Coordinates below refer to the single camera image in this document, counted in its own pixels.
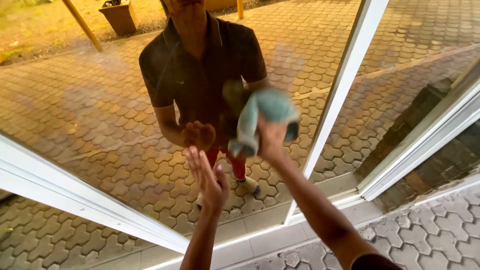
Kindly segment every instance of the yellow metal pole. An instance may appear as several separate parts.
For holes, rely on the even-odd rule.
[[[72,16],[78,22],[78,24],[80,25],[82,30],[85,32],[87,37],[90,39],[93,46],[95,46],[96,50],[103,51],[102,45],[100,44],[100,42],[98,42],[98,39],[93,35],[90,28],[88,28],[88,25],[85,23],[84,19],[80,16],[80,13],[78,13],[77,9],[74,7],[72,2],[70,2],[70,0],[62,0],[62,1],[65,4],[65,6],[67,6],[67,9],[70,11]]]
[[[239,19],[243,19],[243,0],[237,0],[237,10],[239,12]]]

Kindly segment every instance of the man's right hand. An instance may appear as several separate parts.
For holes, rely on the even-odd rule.
[[[258,114],[258,129],[260,130],[260,148],[258,155],[269,163],[284,156],[283,141],[287,133],[286,123],[267,122]]]
[[[196,146],[203,151],[210,149],[216,137],[215,128],[211,124],[204,125],[199,121],[188,123],[182,135],[187,147]]]

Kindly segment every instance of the microfiber towel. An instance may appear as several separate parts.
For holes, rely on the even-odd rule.
[[[300,113],[284,91],[270,86],[250,92],[243,89],[241,82],[227,82],[223,96],[238,117],[237,137],[228,142],[230,155],[237,157],[242,150],[247,157],[257,154],[259,146],[255,133],[259,112],[268,122],[288,124],[284,141],[297,139]]]

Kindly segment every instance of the plant pot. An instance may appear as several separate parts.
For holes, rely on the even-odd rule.
[[[133,10],[132,0],[127,0],[126,4],[110,7],[106,7],[104,4],[98,11],[103,13],[119,37],[137,32],[138,21]]]
[[[208,11],[236,7],[237,0],[206,0],[205,9]]]

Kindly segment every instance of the stone wall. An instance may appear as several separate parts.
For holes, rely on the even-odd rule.
[[[395,120],[378,143],[376,149],[355,171],[361,178],[367,176],[448,94],[454,78],[428,84],[412,104]],[[473,123],[455,139],[388,188],[374,202],[383,212],[390,212],[418,196],[436,192],[452,181],[479,172],[480,120]]]

